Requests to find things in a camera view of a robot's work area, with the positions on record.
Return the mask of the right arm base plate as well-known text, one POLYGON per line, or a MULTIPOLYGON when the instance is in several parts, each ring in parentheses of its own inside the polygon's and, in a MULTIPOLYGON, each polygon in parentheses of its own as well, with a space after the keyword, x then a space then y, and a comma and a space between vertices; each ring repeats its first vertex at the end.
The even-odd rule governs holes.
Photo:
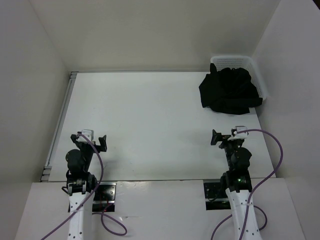
POLYGON ((222 184, 217 180, 206 180, 203 182, 205 207, 207 211, 230 210, 230 202, 222 184))

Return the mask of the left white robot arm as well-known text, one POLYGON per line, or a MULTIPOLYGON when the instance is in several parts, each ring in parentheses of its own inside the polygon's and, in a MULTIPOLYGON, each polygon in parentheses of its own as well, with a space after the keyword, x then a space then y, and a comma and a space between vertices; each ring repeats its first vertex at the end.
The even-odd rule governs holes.
POLYGON ((92 240, 92 208, 93 200, 100 194, 100 183, 104 174, 102 159, 99 155, 107 151, 106 138, 99 137, 99 144, 94 141, 94 131, 84 129, 71 135, 76 149, 67 152, 66 191, 69 199, 69 240, 92 240), (93 155, 100 162, 101 174, 97 179, 89 172, 93 155))

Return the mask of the black shorts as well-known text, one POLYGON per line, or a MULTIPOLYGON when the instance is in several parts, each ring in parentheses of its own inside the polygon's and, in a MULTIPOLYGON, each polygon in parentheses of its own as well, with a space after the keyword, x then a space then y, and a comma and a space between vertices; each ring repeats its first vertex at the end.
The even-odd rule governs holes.
POLYGON ((263 103, 250 73, 242 67, 218 71, 211 63, 198 88, 202 107, 216 113, 244 115, 263 103))

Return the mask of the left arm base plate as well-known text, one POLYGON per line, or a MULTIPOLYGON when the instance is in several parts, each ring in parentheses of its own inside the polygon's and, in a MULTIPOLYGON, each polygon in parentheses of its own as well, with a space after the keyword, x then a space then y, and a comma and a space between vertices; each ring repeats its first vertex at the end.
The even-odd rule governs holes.
MULTIPOLYGON (((95 191, 95 194, 91 196, 91 198, 93 197, 93 202, 92 202, 93 213, 98 213, 102 211, 104 211, 105 213, 115 211, 116 187, 117 187, 117 184, 115 182, 102 182, 99 185, 99 187, 95 191)), ((61 189, 63 192, 69 195, 68 185, 62 186, 61 189)), ((82 194, 83 190, 88 192, 86 190, 86 186, 72 187, 73 193, 76 193, 78 191, 80 192, 80 194, 82 194)))

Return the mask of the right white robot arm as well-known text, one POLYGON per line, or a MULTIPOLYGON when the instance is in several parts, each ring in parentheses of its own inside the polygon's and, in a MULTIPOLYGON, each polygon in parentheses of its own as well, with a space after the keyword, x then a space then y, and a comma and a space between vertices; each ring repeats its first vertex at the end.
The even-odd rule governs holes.
POLYGON ((228 171, 220 178, 219 191, 227 197, 231 208, 236 240, 261 240, 255 207, 250 194, 253 190, 249 174, 251 152, 242 147, 248 133, 245 126, 236 126, 231 134, 223 135, 212 131, 211 145, 225 152, 228 171))

